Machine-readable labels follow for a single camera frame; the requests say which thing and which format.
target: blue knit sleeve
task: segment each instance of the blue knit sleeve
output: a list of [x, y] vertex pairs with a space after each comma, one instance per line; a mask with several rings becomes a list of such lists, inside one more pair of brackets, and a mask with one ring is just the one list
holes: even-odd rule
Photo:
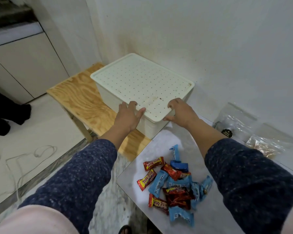
[[258, 150], [229, 138], [207, 151], [205, 164], [246, 234], [281, 232], [293, 207], [293, 175]]
[[112, 142], [98, 139], [76, 153], [53, 177], [24, 200], [26, 205], [43, 205], [64, 214], [80, 234], [88, 227], [102, 189], [111, 179], [117, 158]]

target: cabinet door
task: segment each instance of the cabinet door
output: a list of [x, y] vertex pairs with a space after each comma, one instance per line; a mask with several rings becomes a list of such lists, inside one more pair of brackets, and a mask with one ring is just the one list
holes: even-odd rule
[[1, 65], [0, 93], [19, 104], [34, 99]]
[[68, 78], [45, 33], [1, 45], [0, 64], [34, 98]]

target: white plastic storage box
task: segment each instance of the white plastic storage box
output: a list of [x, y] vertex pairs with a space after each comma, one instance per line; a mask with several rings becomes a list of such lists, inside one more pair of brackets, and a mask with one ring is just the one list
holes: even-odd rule
[[122, 101], [136, 101], [139, 110], [146, 108], [137, 129], [149, 139], [168, 123], [166, 115], [175, 111], [167, 108], [174, 98], [184, 99], [194, 83], [186, 78], [131, 53], [91, 74], [103, 102], [115, 112]]

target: blue candy wrapper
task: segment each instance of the blue candy wrapper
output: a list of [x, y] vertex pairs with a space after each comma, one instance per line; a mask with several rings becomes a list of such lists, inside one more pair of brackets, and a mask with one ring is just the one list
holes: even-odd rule
[[205, 180], [201, 183], [200, 187], [200, 201], [203, 201], [211, 189], [211, 185], [213, 184], [213, 179], [210, 176], [207, 176]]
[[176, 218], [178, 217], [183, 217], [183, 219], [185, 219], [190, 226], [194, 226], [194, 214], [185, 211], [184, 209], [175, 206], [175, 207], [168, 207], [169, 210], [169, 218], [170, 221], [173, 222]]
[[196, 209], [196, 205], [200, 202], [200, 189], [201, 185], [198, 182], [191, 182], [191, 189], [195, 199], [191, 200], [191, 208]]
[[168, 173], [164, 170], [160, 170], [157, 176], [155, 177], [152, 185], [150, 186], [149, 192], [153, 194], [156, 198], [160, 197], [160, 190], [162, 189], [167, 178]]
[[170, 165], [177, 170], [180, 170], [184, 173], [187, 173], [189, 171], [188, 164], [187, 163], [180, 163], [176, 162], [175, 160], [170, 161]]
[[186, 187], [186, 188], [190, 188], [191, 182], [192, 182], [192, 176], [191, 175], [183, 178], [182, 180], [176, 180], [176, 181], [174, 181], [174, 179], [172, 179], [171, 177], [168, 177], [167, 186], [168, 187]]
[[181, 162], [180, 160], [180, 155], [179, 155], [179, 151], [178, 151], [178, 145], [175, 144], [174, 146], [172, 146], [169, 150], [172, 150], [174, 152], [174, 160], [176, 162]]

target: perforated lid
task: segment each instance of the perforated lid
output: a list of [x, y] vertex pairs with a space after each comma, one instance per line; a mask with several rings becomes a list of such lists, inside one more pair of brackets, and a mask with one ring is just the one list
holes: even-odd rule
[[138, 103], [137, 110], [153, 122], [161, 121], [170, 111], [167, 104], [184, 98], [194, 83], [137, 54], [131, 53], [91, 74], [91, 78], [127, 104]]

